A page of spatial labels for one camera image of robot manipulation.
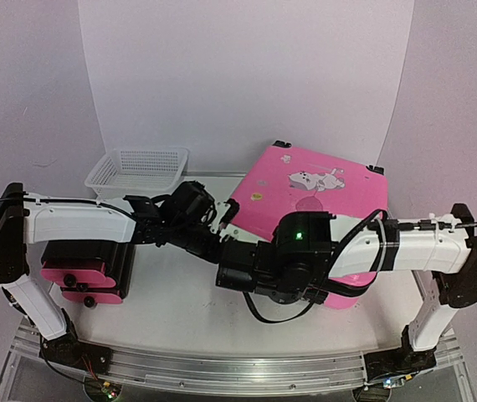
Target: white wall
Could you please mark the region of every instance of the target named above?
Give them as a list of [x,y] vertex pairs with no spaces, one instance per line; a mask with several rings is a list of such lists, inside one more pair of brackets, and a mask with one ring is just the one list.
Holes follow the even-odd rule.
[[274,139],[379,156],[413,0],[79,0],[107,149],[175,145],[247,170]]
[[[76,0],[0,2],[0,194],[23,181],[86,195],[85,175],[103,152]],[[39,249],[30,254],[36,262]],[[0,291],[0,370],[20,318]]]
[[[416,2],[397,105],[380,165],[395,216],[477,218],[477,2]],[[454,320],[477,392],[477,305]]]

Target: white backdrop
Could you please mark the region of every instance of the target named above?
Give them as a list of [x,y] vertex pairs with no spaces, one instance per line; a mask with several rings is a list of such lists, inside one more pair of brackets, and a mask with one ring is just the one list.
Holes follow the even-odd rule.
[[246,170],[281,138],[375,163],[412,0],[79,0],[105,147],[175,145]]

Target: white basket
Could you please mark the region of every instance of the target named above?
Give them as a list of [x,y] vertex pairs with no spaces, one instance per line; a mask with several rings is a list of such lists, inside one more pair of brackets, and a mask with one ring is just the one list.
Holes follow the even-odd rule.
[[99,198],[172,191],[188,160],[185,148],[125,148],[107,152],[85,180]]

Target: cartoon illustration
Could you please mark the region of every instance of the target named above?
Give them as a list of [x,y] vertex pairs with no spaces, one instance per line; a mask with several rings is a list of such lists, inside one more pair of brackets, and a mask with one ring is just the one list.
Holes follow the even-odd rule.
[[310,191],[324,191],[341,189],[345,187],[345,179],[338,178],[336,173],[344,173],[342,169],[335,168],[331,173],[308,173],[297,172],[289,175],[289,182],[292,188]]

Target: black knob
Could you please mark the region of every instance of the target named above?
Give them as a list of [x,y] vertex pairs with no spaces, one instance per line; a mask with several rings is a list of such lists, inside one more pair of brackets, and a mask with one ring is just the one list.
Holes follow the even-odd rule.
[[87,291],[88,284],[87,283],[77,283],[77,291]]
[[92,308],[95,304],[97,303],[95,303],[95,299],[92,296],[85,297],[85,306]]
[[67,287],[73,287],[77,284],[77,278],[73,274],[68,274],[64,276],[64,285]]

